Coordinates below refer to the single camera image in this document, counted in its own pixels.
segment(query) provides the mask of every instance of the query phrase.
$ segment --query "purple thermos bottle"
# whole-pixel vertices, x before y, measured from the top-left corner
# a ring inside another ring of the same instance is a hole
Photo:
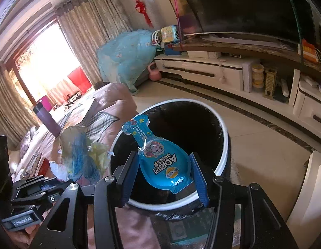
[[[55,122],[51,114],[45,109],[41,101],[34,107],[34,113],[43,122],[46,128],[54,135],[58,137],[61,132],[61,127]]]

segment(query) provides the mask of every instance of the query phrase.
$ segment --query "orange round logo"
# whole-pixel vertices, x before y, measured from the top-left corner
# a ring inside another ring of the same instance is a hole
[[[179,174],[179,169],[176,167],[168,167],[166,169],[166,178],[173,179]]]

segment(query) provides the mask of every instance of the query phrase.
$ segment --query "light blue floral cloth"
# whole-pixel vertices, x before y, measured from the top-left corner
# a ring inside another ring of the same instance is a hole
[[[97,57],[103,81],[124,83],[131,93],[136,92],[135,81],[156,55],[151,35],[148,30],[123,32],[101,46]]]

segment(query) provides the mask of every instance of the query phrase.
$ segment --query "pink kettlebell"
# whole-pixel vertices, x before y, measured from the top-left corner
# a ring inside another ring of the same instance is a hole
[[[161,79],[161,74],[157,66],[155,66],[154,69],[150,68],[152,65],[155,65],[155,64],[156,64],[155,61],[153,61],[148,65],[149,79],[151,79],[152,81],[157,81]]]

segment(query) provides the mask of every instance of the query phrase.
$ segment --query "dark marble floor border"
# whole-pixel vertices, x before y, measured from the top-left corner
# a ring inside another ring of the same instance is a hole
[[[307,144],[306,142],[304,142],[303,140],[299,139],[298,137],[296,137],[295,135],[291,134],[290,132],[286,131],[285,129],[282,129],[280,128],[279,126],[275,125],[274,123],[271,123],[249,111],[246,111],[240,107],[237,107],[237,106],[234,106],[230,103],[227,103],[227,102],[224,102],[220,99],[217,99],[217,98],[214,98],[212,96],[209,96],[209,95],[205,95],[203,93],[200,93],[200,92],[197,92],[197,91],[194,91],[194,90],[190,90],[188,88],[185,88],[185,87],[181,87],[181,86],[178,86],[178,85],[175,85],[175,84],[172,84],[172,83],[169,83],[169,82],[165,82],[165,81],[157,81],[158,83],[160,84],[163,84],[163,85],[166,85],[166,86],[169,86],[169,87],[173,87],[173,88],[176,88],[176,89],[179,89],[179,90],[182,90],[182,91],[185,91],[187,93],[190,93],[190,94],[193,94],[193,95],[197,95],[199,97],[202,97],[204,99],[207,99],[207,100],[210,100],[214,103],[217,103],[219,105],[222,105],[224,107],[227,107],[231,110],[234,110],[242,115],[245,115],[263,125],[265,125],[266,127],[268,128],[271,128],[272,130],[275,130],[276,132],[282,134],[283,136],[287,137],[288,139],[294,141],[296,144],[300,145],[301,147],[303,147],[304,149],[306,149],[307,151],[309,151],[310,153],[312,153],[315,149],[313,147],[311,147],[309,144]]]

